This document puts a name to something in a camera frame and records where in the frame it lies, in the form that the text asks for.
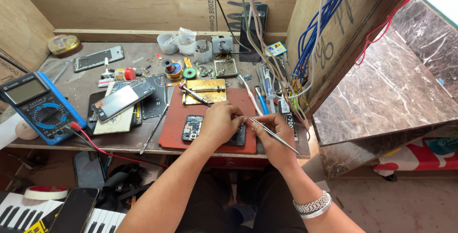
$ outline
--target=silver watch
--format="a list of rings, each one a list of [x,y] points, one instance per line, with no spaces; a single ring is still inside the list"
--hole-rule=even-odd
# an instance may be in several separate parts
[[[321,197],[318,200],[313,201],[306,205],[298,205],[293,200],[294,207],[296,208],[299,215],[304,219],[315,218],[323,214],[325,211],[329,209],[329,207],[331,207],[332,203],[333,203],[332,197],[328,193],[326,193],[326,191],[324,190],[323,190],[323,194],[321,195]]]

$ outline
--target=gold pcb holder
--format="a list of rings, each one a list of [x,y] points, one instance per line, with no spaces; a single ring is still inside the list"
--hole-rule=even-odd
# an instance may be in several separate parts
[[[225,79],[203,79],[187,80],[186,87],[195,91],[210,103],[226,101],[226,80]],[[192,95],[183,92],[183,104],[202,104]]]

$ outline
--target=solder wire spool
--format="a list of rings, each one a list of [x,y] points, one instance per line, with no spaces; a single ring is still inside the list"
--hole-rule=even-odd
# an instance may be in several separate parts
[[[162,62],[162,66],[170,80],[179,80],[183,77],[183,67],[179,62],[167,59]]]
[[[197,70],[193,67],[188,67],[187,69],[185,69],[185,71],[183,72],[183,76],[187,79],[191,79],[191,78],[194,78],[196,77],[197,75]]]

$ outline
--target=red repair mat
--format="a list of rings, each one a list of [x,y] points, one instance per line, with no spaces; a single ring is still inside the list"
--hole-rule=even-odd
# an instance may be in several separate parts
[[[241,88],[226,88],[227,99],[231,104],[238,106],[246,116],[255,116],[255,107],[246,92],[246,89]],[[183,141],[181,134],[185,127],[186,117],[188,115],[205,115],[205,111],[209,107],[203,104],[183,105],[183,94],[178,86],[175,86],[170,107],[165,116],[164,125],[162,127],[159,144],[163,148],[179,148],[187,149],[192,143]],[[256,153],[256,133],[251,127],[246,127],[245,145],[231,146],[222,145],[217,152],[232,152],[232,153]]]

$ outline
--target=tweezers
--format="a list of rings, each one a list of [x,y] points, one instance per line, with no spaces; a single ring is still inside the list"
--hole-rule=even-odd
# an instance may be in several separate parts
[[[291,150],[293,150],[295,153],[299,154],[298,151],[296,151],[296,149],[292,148],[287,142],[285,142],[283,139],[281,139],[279,136],[277,136],[274,132],[272,132],[270,129],[268,129],[266,126],[264,126],[264,124],[260,123],[259,121],[255,120],[253,117],[250,117],[251,121],[253,122],[257,122],[259,123],[266,131],[267,133],[269,133],[271,136],[275,137],[278,141],[282,142],[283,144],[285,144],[288,148],[290,148]]]

